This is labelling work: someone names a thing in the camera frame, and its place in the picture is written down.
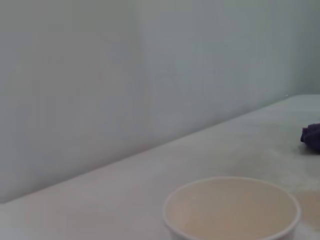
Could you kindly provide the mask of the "white paper cup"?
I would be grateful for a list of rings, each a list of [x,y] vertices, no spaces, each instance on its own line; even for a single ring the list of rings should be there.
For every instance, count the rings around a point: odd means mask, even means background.
[[[218,176],[178,187],[162,218],[172,240],[293,240],[301,207],[275,184]]]

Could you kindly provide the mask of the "purple rag with black trim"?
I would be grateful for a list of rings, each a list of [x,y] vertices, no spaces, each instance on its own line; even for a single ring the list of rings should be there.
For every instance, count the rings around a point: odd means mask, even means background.
[[[320,123],[313,123],[304,127],[300,141],[311,150],[320,153]]]

